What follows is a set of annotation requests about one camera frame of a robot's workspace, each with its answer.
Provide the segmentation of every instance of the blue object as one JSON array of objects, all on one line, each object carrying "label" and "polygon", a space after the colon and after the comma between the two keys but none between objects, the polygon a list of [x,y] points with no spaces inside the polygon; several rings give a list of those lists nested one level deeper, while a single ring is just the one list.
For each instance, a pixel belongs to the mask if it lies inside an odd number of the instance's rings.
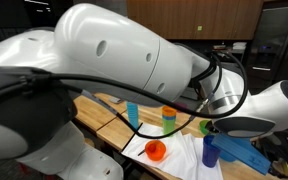
[{"label": "blue object", "polygon": [[164,115],[162,115],[162,118],[165,120],[168,120],[168,121],[172,121],[172,120],[176,119],[176,116],[164,116]]},{"label": "blue object", "polygon": [[214,135],[207,135],[203,138],[203,157],[202,162],[207,167],[214,167],[218,156],[220,154],[220,149],[216,146],[212,145],[212,141],[214,139]]},{"label": "blue object", "polygon": [[128,119],[131,125],[137,129],[138,128],[138,107],[137,104],[131,102],[126,102]]},{"label": "blue object", "polygon": [[271,162],[255,149],[249,139],[217,134],[212,144],[239,159],[259,173],[266,175]]},{"label": "blue object", "polygon": [[228,152],[226,152],[224,150],[221,150],[220,158],[223,159],[226,162],[234,162],[234,161],[236,161],[236,158],[234,156],[232,156],[230,153],[228,153]]}]

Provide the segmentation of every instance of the blue block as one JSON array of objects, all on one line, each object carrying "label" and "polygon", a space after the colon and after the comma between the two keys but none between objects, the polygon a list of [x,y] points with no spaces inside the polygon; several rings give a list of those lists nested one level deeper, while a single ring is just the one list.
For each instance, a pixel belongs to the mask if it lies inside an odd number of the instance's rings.
[{"label": "blue block", "polygon": [[249,139],[233,138],[220,133],[215,136],[212,144],[263,175],[270,168],[271,162],[252,146]]}]

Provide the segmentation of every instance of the desk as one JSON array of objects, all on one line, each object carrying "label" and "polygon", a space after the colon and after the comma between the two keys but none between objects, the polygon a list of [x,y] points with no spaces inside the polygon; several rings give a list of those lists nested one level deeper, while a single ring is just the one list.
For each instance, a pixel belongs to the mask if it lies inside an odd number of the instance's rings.
[{"label": "desk", "polygon": [[[184,113],[177,113],[176,127],[182,125],[189,118],[189,115]],[[182,130],[183,134],[191,133],[195,137],[203,137],[203,134],[199,131],[199,122],[203,120],[201,118],[195,118],[187,127]],[[162,126],[161,120],[161,108],[139,108],[139,121],[156,126]],[[97,136],[103,141],[121,151],[129,139],[132,137],[133,132],[118,118],[115,118],[99,131]],[[141,164],[144,168],[155,174],[161,179],[178,179],[170,174],[167,174],[157,168],[150,167]],[[220,160],[223,178],[226,180],[240,180],[240,179],[277,179],[271,175],[263,176],[257,171],[248,167],[247,165],[235,161],[234,163],[228,163]]]},{"label": "desk", "polygon": [[[114,104],[109,101],[111,98],[109,95],[97,93],[95,96],[102,99],[108,105],[116,109],[119,113],[126,111],[125,102]],[[107,109],[84,96],[77,97],[74,100],[74,103],[78,111],[75,117],[77,122],[81,123],[93,132],[98,131],[100,128],[115,118],[115,115],[109,112]]]}]

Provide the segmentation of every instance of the wooden cabinet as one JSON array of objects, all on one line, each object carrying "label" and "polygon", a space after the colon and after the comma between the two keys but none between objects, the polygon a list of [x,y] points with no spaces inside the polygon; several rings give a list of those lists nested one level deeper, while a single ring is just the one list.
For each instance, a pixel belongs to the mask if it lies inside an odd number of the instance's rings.
[{"label": "wooden cabinet", "polygon": [[127,0],[128,17],[167,39],[192,39],[196,0]]},{"label": "wooden cabinet", "polygon": [[237,12],[236,0],[218,0],[215,13],[214,28],[209,38],[211,39],[230,39],[234,20]]},{"label": "wooden cabinet", "polygon": [[253,39],[263,0],[240,0],[230,39]]},{"label": "wooden cabinet", "polygon": [[166,39],[250,40],[263,0],[127,0],[128,17]]},{"label": "wooden cabinet", "polygon": [[162,0],[161,36],[168,39],[192,39],[194,37],[196,0]]},{"label": "wooden cabinet", "polygon": [[198,0],[194,24],[194,39],[213,37],[218,0]]}]

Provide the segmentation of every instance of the white cloth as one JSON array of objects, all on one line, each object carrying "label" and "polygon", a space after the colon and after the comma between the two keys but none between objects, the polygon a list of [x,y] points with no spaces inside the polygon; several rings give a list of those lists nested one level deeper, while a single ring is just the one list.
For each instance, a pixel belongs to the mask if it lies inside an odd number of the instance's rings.
[{"label": "white cloth", "polygon": [[[162,135],[162,131],[162,128],[150,124],[143,124],[139,130],[140,133],[151,136]],[[195,138],[191,134],[183,136],[181,132],[177,132],[172,137],[161,139],[166,146],[166,152],[161,161],[150,160],[146,153],[138,156],[148,141],[150,140],[135,135],[122,154],[184,180],[223,179],[218,161],[214,168],[208,168],[203,164],[202,138]]]}]

